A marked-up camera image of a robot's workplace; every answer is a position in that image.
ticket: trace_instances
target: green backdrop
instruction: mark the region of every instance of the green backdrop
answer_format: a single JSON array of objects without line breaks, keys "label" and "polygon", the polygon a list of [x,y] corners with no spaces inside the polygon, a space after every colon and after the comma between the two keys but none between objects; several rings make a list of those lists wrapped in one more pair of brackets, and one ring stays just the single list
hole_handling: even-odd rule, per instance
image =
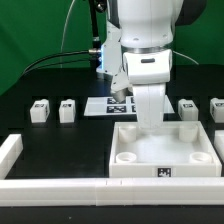
[{"label": "green backdrop", "polygon": [[[72,0],[0,0],[0,94],[36,59],[60,52],[65,19]],[[76,0],[65,35],[64,51],[91,47],[87,0]],[[98,15],[105,39],[105,15]],[[224,64],[224,1],[208,0],[191,26],[176,28],[174,48],[201,64]],[[176,64],[191,64],[179,56]],[[70,66],[89,66],[87,63]]]}]

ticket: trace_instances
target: black tabletop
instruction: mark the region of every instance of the black tabletop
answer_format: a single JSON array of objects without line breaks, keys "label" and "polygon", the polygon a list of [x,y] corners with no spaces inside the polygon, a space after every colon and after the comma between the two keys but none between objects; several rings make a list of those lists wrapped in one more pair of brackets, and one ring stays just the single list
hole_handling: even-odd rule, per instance
[{"label": "black tabletop", "polygon": [[[167,95],[176,112],[180,99],[192,99],[199,120],[213,142],[224,129],[209,114],[210,99],[224,98],[224,66],[176,66]],[[20,79],[0,97],[0,143],[9,134],[22,134],[24,150],[6,179],[108,177],[113,126],[136,121],[130,116],[85,117],[88,97],[110,96],[110,82],[89,69],[45,69]],[[45,124],[32,124],[29,110],[35,100],[48,99]],[[74,124],[60,124],[62,100],[76,101]],[[165,120],[179,120],[177,112]],[[222,223],[222,206],[110,206],[0,208],[1,223]]]}]

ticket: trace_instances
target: black sticker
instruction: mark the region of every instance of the black sticker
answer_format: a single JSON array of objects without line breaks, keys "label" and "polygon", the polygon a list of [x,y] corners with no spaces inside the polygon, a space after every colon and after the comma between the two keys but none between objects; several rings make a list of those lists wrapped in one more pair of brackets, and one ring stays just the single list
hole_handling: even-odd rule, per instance
[{"label": "black sticker", "polygon": [[171,168],[158,168],[158,177],[171,177]]},{"label": "black sticker", "polygon": [[72,107],[71,104],[63,104],[62,107]]},{"label": "black sticker", "polygon": [[136,113],[136,107],[135,107],[135,105],[131,106],[131,110],[132,110],[132,113]]},{"label": "black sticker", "polygon": [[108,106],[107,107],[107,113],[122,114],[126,112],[127,112],[126,106]]},{"label": "black sticker", "polygon": [[44,107],[44,104],[35,104],[35,107]]},{"label": "black sticker", "polygon": [[184,108],[191,108],[191,107],[193,107],[192,104],[183,104],[183,106],[184,106]]},{"label": "black sticker", "polygon": [[107,98],[107,104],[126,104],[126,100],[119,103],[113,97],[111,97],[111,98]]},{"label": "black sticker", "polygon": [[131,97],[131,103],[135,103],[134,97]]},{"label": "black sticker", "polygon": [[224,103],[216,103],[215,104],[217,107],[224,107]]}]

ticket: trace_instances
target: white tray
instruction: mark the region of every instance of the white tray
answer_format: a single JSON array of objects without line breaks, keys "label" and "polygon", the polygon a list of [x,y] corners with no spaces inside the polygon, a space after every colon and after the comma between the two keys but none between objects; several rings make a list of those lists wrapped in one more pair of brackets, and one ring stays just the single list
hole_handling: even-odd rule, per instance
[{"label": "white tray", "polygon": [[164,122],[154,132],[115,123],[110,177],[220,177],[221,163],[200,122]]}]

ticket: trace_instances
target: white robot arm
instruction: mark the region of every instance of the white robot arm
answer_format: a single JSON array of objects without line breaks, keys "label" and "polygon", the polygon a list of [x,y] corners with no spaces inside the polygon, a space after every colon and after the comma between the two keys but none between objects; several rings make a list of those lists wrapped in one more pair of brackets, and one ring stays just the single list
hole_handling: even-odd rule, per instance
[{"label": "white robot arm", "polygon": [[112,92],[133,88],[139,126],[158,128],[163,121],[165,82],[170,80],[175,21],[183,0],[118,0],[122,69]]}]

